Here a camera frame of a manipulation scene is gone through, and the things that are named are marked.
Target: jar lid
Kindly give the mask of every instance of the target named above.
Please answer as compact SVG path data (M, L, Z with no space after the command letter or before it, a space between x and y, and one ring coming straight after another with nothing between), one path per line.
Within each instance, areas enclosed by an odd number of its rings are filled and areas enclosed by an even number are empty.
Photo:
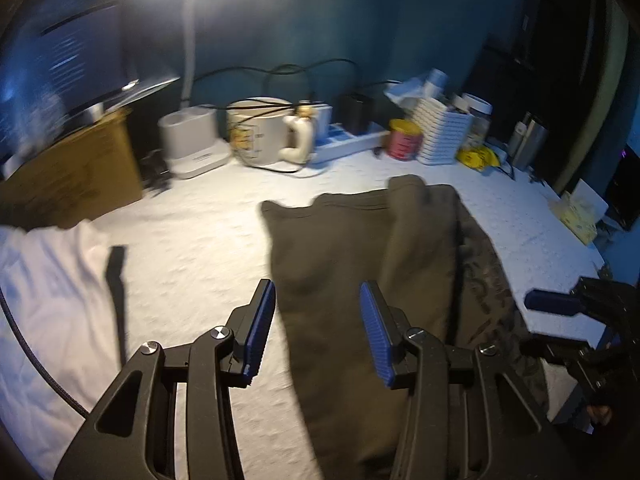
M477 110L481 114L491 115L491 112L494 110L494 107L492 107L487 101L484 101L475 95L462 94L462 98L469 103L470 108Z
M437 88L444 88L447 85L448 81L449 76L447 74L445 74L442 70L434 68L433 70L431 70L431 73L429 74L426 82L431 83Z
M469 111L469 103L466 102L465 98L460 97L459 95L456 95L453 98L453 103L452 103L458 110L462 110L463 112L468 112Z
M420 135L422 133L420 126L406 119L391 119L389 126L393 132L401 132L407 135Z

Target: table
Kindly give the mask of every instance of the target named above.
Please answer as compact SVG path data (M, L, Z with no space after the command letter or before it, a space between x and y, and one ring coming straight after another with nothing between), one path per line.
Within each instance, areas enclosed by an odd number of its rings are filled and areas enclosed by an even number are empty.
M424 166L362 152L325 170L293 176L246 168L236 161L171 190L149 194L94 224L113 244L128 246L127 351L147 340L163 346L193 341L226 321L269 275L270 241L258 211L263 200L306 206L321 193L360 193L386 187L392 176L416 174L427 184L451 184L494 243L518 307L532 288L567 292L579 276L597 276L603 260L549 211L550 188L515 181L495 170L480 174L461 164ZM595 346L604 327L584 316L524 312L532 332L587 339ZM242 465L248 480L320 479L287 368L287 346L274 318L260 375L246 390L232 390ZM553 415L574 386L564 370L546 367ZM178 400L184 402L184 391ZM177 474L186 478L184 406L177 407Z

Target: yellow package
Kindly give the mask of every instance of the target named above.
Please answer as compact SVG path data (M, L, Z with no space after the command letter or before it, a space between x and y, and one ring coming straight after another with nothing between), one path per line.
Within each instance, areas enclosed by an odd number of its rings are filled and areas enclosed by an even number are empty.
M488 167L500 167L500 159L486 146L471 148L470 150L459 150L456 158L472 170L483 171L484 168Z

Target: metal screw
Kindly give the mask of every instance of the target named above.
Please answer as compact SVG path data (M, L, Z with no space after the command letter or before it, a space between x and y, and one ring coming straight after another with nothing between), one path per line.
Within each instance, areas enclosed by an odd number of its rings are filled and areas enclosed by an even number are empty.
M211 337L213 339L224 339L229 334L231 334L231 330L226 326L217 326L211 331Z
M420 340L424 338L424 330L413 327L406 331L406 336L412 340Z
M140 347L140 351L144 355L151 355L151 354L155 354L159 348L160 348L160 345L155 341L147 341L146 343L142 344L142 346Z
M498 353L498 349L495 347L494 344L487 343L486 345L483 345L480 347L480 353L488 357L493 357Z

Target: blue gripper pad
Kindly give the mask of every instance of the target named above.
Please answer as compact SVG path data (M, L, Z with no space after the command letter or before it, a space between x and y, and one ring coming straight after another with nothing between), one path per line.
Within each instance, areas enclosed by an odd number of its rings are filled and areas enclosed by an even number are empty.
M360 311L364 328L367 331L373 364L387 388L391 387L396 374L393 369L393 345L380 313L380 297L376 299L380 291L375 283L365 282L360 287Z
M576 296L548 290L530 290L524 297L524 306L529 310L548 312L557 316L575 316L584 313L584 307Z
M271 328L271 320L276 308L276 288L273 282L270 280L262 281L268 283L265 284L262 297L256 298L254 296L254 300L252 300L252 303L257 300L259 304L244 347L244 369L242 374L249 384L260 371L260 362L262 361L264 347L267 344L267 336Z

